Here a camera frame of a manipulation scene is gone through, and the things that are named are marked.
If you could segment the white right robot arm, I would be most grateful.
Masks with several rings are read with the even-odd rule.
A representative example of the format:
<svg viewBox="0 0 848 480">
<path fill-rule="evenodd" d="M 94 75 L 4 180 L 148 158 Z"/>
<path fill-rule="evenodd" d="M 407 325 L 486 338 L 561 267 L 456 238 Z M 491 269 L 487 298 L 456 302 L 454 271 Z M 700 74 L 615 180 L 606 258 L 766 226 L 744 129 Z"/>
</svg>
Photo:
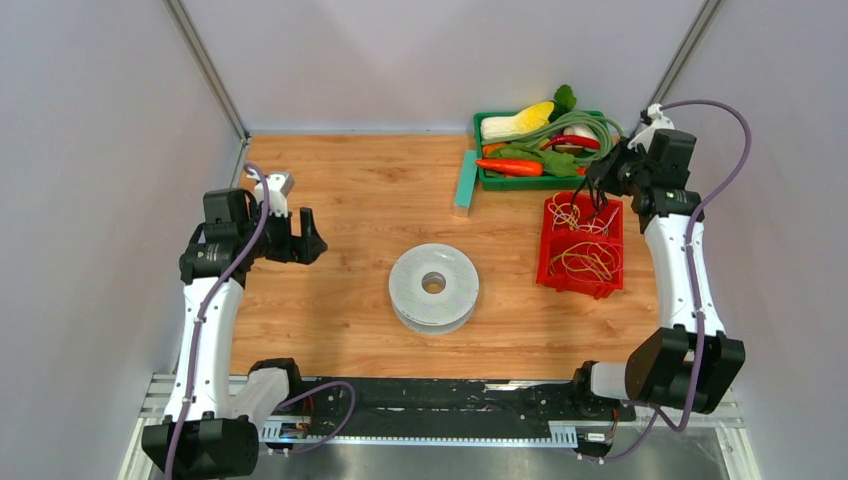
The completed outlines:
<svg viewBox="0 0 848 480">
<path fill-rule="evenodd" d="M 622 141 L 586 171 L 595 196 L 629 196 L 648 245 L 658 328 L 624 363 L 587 361 L 576 370 L 572 409 L 598 417 L 611 399 L 712 413 L 746 359 L 719 318 L 703 258 L 702 199 L 689 191 L 695 136 L 661 128 Z"/>
</svg>

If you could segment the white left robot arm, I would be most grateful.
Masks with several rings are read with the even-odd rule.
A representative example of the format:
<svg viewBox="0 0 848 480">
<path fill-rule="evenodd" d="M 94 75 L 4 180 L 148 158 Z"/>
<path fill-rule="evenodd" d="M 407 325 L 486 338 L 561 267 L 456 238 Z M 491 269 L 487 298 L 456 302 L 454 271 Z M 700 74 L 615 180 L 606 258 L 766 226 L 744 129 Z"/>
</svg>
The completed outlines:
<svg viewBox="0 0 848 480">
<path fill-rule="evenodd" d="M 184 329 L 163 418 L 142 433 L 144 453 L 167 479 L 219 479 L 251 474 L 259 432 L 276 409 L 294 414 L 306 389 L 291 358 L 256 362 L 230 392 L 236 317 L 253 263 L 310 265 L 327 251 L 313 211 L 299 210 L 299 233 L 280 194 L 243 188 L 203 196 L 204 219 L 179 258 Z"/>
</svg>

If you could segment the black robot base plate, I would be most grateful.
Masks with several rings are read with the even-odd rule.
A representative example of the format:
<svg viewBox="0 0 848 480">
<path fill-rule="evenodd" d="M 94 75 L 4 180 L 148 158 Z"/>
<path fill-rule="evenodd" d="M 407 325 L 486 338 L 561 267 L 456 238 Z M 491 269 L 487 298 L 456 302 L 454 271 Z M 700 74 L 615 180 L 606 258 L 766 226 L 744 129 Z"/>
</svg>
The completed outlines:
<svg viewBox="0 0 848 480">
<path fill-rule="evenodd" d="M 309 398 L 274 413 L 261 441 L 572 448 L 609 444 L 636 419 L 615 401 L 576 397 L 568 381 L 312 377 L 302 388 Z"/>
</svg>

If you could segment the white perforated cable spool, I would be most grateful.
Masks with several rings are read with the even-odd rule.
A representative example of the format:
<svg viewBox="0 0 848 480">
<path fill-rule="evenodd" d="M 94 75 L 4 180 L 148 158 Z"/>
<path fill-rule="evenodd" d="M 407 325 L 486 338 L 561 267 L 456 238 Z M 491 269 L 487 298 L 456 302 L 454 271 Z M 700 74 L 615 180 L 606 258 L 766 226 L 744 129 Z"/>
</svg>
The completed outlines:
<svg viewBox="0 0 848 480">
<path fill-rule="evenodd" d="M 456 331 L 472 316 L 480 278 L 460 250 L 427 243 L 403 253 L 388 278 L 392 308 L 409 329 L 426 335 Z"/>
</svg>

